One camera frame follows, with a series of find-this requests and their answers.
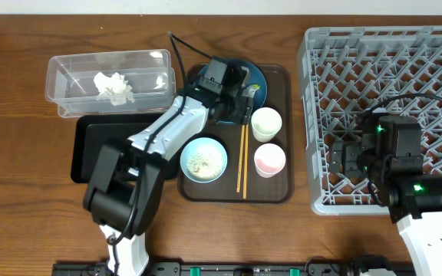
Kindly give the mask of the green yellow snack wrapper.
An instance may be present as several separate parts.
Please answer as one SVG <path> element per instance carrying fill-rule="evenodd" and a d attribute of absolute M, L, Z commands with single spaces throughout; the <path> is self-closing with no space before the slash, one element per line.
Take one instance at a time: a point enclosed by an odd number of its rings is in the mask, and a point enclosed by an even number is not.
<path fill-rule="evenodd" d="M 260 86 L 258 84 L 252 84 L 245 88 L 245 90 L 242 92 L 242 95 L 244 97 L 254 97 L 259 89 Z"/>

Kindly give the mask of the white cup green inside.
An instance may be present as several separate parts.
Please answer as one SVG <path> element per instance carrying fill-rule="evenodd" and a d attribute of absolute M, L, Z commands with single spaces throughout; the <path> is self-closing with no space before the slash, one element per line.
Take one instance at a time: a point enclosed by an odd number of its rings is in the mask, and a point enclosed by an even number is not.
<path fill-rule="evenodd" d="M 282 128 L 282 117 L 270 107 L 256 110 L 251 117 L 252 133 L 261 143 L 269 142 Z"/>

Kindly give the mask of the light blue bowl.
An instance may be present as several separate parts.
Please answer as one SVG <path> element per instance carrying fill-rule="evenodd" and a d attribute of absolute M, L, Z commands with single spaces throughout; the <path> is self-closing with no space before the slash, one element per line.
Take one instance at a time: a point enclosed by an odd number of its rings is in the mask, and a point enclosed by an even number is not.
<path fill-rule="evenodd" d="M 213 138 L 196 138 L 188 142 L 180 154 L 180 168 L 184 176 L 198 183 L 218 179 L 227 165 L 228 154 L 225 147 Z"/>

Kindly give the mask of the white rice food waste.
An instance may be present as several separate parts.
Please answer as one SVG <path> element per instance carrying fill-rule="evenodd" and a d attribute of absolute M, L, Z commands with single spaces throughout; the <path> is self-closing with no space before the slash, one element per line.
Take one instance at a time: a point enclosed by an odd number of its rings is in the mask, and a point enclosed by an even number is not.
<path fill-rule="evenodd" d="M 213 180 L 223 171 L 223 155 L 210 146 L 199 148 L 187 160 L 187 170 L 197 180 Z"/>

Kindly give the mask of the white cup pink inside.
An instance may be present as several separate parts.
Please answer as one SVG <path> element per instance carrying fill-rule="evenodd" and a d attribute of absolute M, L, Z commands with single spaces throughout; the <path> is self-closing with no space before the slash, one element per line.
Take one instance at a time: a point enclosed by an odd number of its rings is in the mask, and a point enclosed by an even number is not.
<path fill-rule="evenodd" d="M 265 143 L 255 151 L 254 162 L 256 172 L 262 178 L 270 178 L 280 173 L 285 167 L 285 152 L 274 143 Z"/>

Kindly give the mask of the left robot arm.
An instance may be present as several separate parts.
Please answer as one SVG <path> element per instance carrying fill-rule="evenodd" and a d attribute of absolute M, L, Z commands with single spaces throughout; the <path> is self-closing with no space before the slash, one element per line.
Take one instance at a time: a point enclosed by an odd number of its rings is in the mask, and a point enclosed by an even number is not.
<path fill-rule="evenodd" d="M 83 207 L 107 239 L 110 274 L 145 272 L 145 232 L 159 208 L 168 162 L 208 120 L 248 123 L 254 104 L 245 92 L 250 74 L 246 62 L 212 59 L 145 130 L 125 140 L 112 137 L 101 147 Z"/>

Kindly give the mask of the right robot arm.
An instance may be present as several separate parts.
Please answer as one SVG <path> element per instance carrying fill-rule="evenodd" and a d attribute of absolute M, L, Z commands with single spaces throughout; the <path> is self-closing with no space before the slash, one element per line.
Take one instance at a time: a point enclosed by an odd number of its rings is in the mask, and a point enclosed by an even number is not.
<path fill-rule="evenodd" d="M 426 174 L 421 125 L 414 117 L 372 113 L 358 142 L 336 141 L 329 169 L 365 177 L 373 200 L 388 209 L 418 275 L 442 275 L 442 176 Z"/>

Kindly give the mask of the clear plastic waste bin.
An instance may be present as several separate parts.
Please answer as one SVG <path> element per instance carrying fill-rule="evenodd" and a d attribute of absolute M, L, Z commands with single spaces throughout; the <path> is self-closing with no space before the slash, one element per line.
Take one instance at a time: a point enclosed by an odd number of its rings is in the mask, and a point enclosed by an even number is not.
<path fill-rule="evenodd" d="M 156 113 L 176 96 L 175 72 L 165 49 L 54 56 L 45 97 L 60 117 Z"/>

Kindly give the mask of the black food waste tray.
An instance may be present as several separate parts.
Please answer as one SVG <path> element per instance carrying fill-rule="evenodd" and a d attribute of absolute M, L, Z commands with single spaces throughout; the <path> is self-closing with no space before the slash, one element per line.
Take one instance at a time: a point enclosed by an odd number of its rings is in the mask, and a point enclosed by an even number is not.
<path fill-rule="evenodd" d="M 88 183 L 102 145 L 111 137 L 126 140 L 141 132 L 161 116 L 161 113 L 129 113 L 86 115 L 76 124 L 71 179 Z"/>

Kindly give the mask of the dark blue plate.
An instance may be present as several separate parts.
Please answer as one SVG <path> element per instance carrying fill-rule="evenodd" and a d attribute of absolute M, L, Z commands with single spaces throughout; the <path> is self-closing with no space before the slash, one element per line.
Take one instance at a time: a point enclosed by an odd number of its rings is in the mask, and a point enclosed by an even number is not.
<path fill-rule="evenodd" d="M 215 56 L 201 69 L 188 96 L 207 108 L 210 119 L 246 125 L 253 111 L 265 103 L 267 91 L 257 66 Z"/>

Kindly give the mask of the wooden chopstick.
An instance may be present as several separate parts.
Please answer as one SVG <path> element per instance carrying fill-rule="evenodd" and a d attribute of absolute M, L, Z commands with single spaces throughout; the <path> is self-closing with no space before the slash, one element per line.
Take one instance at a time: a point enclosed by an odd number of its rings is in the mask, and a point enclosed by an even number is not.
<path fill-rule="evenodd" d="M 244 155 L 245 134 L 246 134 L 246 125 L 242 125 L 240 145 L 239 145 L 239 161 L 238 161 L 237 182 L 236 182 L 236 192 L 237 193 L 240 193 L 240 189 L 241 189 L 242 160 L 243 160 L 243 155 Z"/>
<path fill-rule="evenodd" d="M 249 155 L 249 129 L 247 125 L 243 125 L 244 130 L 244 155 L 243 155 L 243 199 L 247 198 L 247 179 L 248 179 L 248 155 Z"/>

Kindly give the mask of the right wooden chopstick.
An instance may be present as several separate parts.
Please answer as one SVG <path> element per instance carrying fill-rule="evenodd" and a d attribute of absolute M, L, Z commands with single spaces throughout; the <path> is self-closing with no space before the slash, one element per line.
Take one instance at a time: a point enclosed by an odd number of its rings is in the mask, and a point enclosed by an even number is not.
<path fill-rule="evenodd" d="M 248 179 L 248 155 L 249 155 L 249 129 L 247 125 L 243 125 L 244 130 L 244 155 L 243 155 L 243 199 L 247 198 L 247 179 Z"/>

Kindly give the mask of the brown serving tray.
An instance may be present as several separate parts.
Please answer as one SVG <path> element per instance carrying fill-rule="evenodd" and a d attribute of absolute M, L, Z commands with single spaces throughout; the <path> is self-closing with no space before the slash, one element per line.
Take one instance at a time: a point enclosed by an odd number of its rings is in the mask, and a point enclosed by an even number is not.
<path fill-rule="evenodd" d="M 209 137 L 220 142 L 228 154 L 225 172 L 213 182 L 198 183 L 178 175 L 178 189 L 185 198 L 195 202 L 239 202 L 239 203 L 283 203 L 294 190 L 292 161 L 292 105 L 291 81 L 287 70 L 279 65 L 264 64 L 258 68 L 263 73 L 267 87 L 264 105 L 278 111 L 282 117 L 282 128 L 271 140 L 280 146 L 286 155 L 286 164 L 281 172 L 270 178 L 262 178 L 254 163 L 255 151 L 262 145 L 253 135 L 249 136 L 247 198 L 243 199 L 243 160 L 240 193 L 236 192 L 241 126 L 232 123 L 217 123 L 207 126 L 199 137 Z"/>

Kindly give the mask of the crumpled white tissue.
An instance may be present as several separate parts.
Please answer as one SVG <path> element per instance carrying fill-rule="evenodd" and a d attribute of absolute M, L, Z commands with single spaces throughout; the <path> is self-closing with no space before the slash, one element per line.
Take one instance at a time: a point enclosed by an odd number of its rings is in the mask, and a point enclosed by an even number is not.
<path fill-rule="evenodd" d="M 109 100 L 113 106 L 135 101 L 132 86 L 128 84 L 124 75 L 114 73 L 111 77 L 107 77 L 99 72 L 94 77 L 94 84 L 98 89 L 97 100 Z"/>

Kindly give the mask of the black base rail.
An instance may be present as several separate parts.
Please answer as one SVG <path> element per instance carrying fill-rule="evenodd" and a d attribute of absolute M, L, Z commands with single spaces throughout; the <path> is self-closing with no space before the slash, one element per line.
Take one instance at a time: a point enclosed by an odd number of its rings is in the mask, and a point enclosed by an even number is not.
<path fill-rule="evenodd" d="M 149 264 L 143 275 L 151 276 L 276 276 L 276 275 L 339 275 L 339 266 L 334 264 L 333 271 L 329 264 L 304 265 L 257 265 L 257 264 L 179 264 L 176 262 L 157 262 Z M 112 275 L 105 263 L 97 264 L 54 264 L 51 276 L 105 276 Z"/>

